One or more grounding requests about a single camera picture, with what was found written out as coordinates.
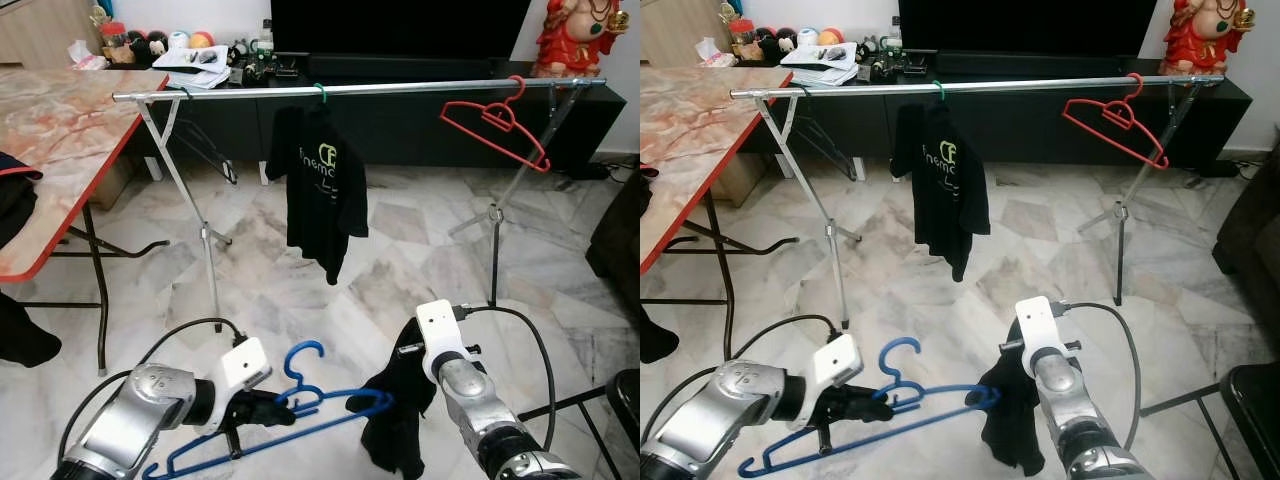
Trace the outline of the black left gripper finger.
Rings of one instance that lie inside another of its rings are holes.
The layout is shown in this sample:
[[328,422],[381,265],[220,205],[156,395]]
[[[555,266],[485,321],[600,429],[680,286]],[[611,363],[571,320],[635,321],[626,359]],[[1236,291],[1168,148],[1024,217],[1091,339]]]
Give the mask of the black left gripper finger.
[[279,394],[262,392],[262,425],[264,426],[291,426],[296,422],[296,413],[278,399]]
[[863,422],[886,422],[895,416],[893,408],[883,396],[878,396],[874,389],[858,389],[858,406]]

